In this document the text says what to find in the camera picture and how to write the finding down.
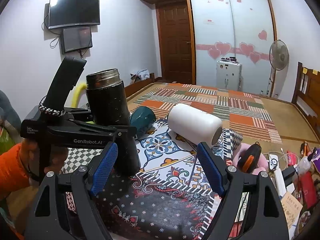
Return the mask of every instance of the wooden headboard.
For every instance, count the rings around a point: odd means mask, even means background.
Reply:
[[[303,113],[320,138],[320,72],[318,74],[316,70],[304,68],[301,62],[298,62],[292,103]],[[308,113],[308,109],[306,112],[302,104],[306,104],[316,115]]]
[[[155,82],[155,74],[150,73],[150,78],[147,78],[145,80],[141,80],[141,81],[135,82],[129,86],[126,86],[124,88],[125,96],[128,98],[129,96],[138,92],[140,89],[143,89],[145,86],[147,86],[151,83],[154,83],[154,82]]]

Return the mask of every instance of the green bag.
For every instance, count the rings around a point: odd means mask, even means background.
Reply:
[[[9,136],[7,130],[0,126],[0,155],[7,152],[15,143]]]

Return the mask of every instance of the brown door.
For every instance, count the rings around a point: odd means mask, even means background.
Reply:
[[[191,38],[187,1],[158,6],[162,77],[192,82]]]

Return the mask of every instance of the sliding door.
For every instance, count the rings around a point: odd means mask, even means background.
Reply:
[[[217,60],[236,57],[242,64],[239,90],[266,95],[274,41],[268,0],[191,0],[191,6],[196,84],[216,87]]]
[[[216,87],[217,60],[234,57],[230,0],[191,0],[196,38],[196,84]]]
[[[236,58],[242,64],[243,92],[266,95],[274,41],[268,0],[231,0]]]

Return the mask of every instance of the thermos mouth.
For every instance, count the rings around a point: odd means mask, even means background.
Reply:
[[[116,68],[102,70],[86,76],[87,89],[97,89],[122,82]]]

